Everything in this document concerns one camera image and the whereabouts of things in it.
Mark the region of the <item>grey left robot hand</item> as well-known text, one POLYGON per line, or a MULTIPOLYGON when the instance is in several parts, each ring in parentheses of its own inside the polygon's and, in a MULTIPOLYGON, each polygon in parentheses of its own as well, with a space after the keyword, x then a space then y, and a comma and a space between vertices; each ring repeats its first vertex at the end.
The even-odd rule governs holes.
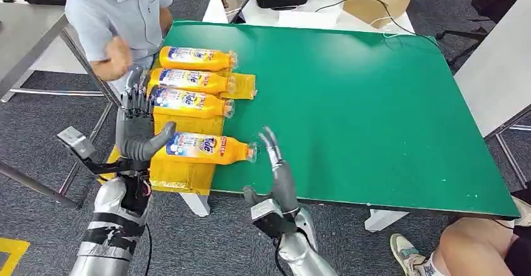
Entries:
POLYGON ((177 124, 168 121, 155 133, 155 101, 147 93, 145 68, 131 66, 124 77, 126 85, 116 118, 116 145, 125 158, 149 161, 173 138, 177 124))

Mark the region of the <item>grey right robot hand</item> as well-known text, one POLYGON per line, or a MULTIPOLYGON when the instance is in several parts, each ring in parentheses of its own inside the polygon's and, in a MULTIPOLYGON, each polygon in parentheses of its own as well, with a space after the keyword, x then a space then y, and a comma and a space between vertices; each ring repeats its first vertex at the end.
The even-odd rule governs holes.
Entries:
POLYGON ((258 220, 268 213, 278 213, 290 221, 296 219, 300 206, 291 168, 283 159, 273 131, 265 126, 259 133, 264 142, 272 167, 273 186, 268 198, 261 198, 252 186, 243 188, 244 198, 251 205, 250 218, 258 220))

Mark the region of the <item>person's right hand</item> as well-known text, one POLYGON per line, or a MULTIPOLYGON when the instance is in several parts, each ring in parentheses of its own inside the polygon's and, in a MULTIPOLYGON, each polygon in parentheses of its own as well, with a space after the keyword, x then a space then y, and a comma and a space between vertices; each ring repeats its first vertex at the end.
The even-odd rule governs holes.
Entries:
POLYGON ((114 36, 105 49, 115 75, 122 76, 132 63, 129 45, 120 36, 114 36))

